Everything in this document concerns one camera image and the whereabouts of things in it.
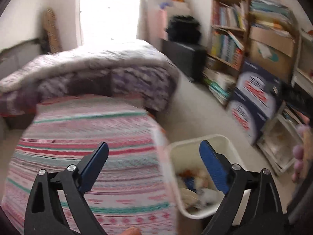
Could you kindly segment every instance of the white plastic bin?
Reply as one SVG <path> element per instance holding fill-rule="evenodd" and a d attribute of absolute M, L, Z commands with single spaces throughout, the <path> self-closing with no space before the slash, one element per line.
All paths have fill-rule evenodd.
<path fill-rule="evenodd" d="M 176 174 L 181 173 L 186 169 L 203 168 L 204 170 L 207 170 L 199 154 L 199 146 L 203 140 L 208 140 L 214 150 L 219 154 L 225 155 L 231 164 L 240 164 L 245 169 L 245 165 L 239 157 L 233 144 L 228 138 L 222 135 L 215 134 L 191 140 L 179 141 L 169 145 L 166 152 L 168 153 L 170 159 L 169 176 L 171 179 L 171 185 L 180 212 L 190 219 L 203 219 L 214 215 L 224 197 L 224 194 L 216 189 L 213 181 L 211 180 L 209 188 L 218 192 L 218 201 L 215 204 L 208 205 L 205 209 L 189 213 L 186 211 L 182 202 L 176 180 Z M 247 199 L 248 195 L 249 192 L 246 190 L 244 192 L 244 197 Z"/>

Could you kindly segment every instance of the striped fabric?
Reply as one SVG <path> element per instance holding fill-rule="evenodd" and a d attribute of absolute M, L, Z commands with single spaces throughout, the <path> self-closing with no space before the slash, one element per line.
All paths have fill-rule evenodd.
<path fill-rule="evenodd" d="M 10 161 L 2 200 L 21 233 L 37 172 L 76 164 L 103 141 L 109 145 L 109 158 L 85 199 L 104 230 L 120 234 L 135 226 L 143 234 L 176 234 L 176 208 L 159 162 L 164 134 L 145 110 L 108 97 L 38 108 Z M 63 193 L 60 200 L 70 227 L 78 231 Z"/>

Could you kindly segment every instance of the bookshelf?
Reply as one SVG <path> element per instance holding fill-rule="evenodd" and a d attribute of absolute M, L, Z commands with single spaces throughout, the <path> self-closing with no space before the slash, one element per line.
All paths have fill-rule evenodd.
<path fill-rule="evenodd" d="M 219 61 L 225 67 L 223 71 L 227 71 L 235 80 L 239 77 L 243 57 L 248 49 L 248 37 L 252 23 L 249 16 L 250 5 L 251 0 L 212 0 L 208 56 Z M 213 93 L 213 95 L 224 107 L 227 106 L 228 100 L 221 102 L 217 93 Z"/>

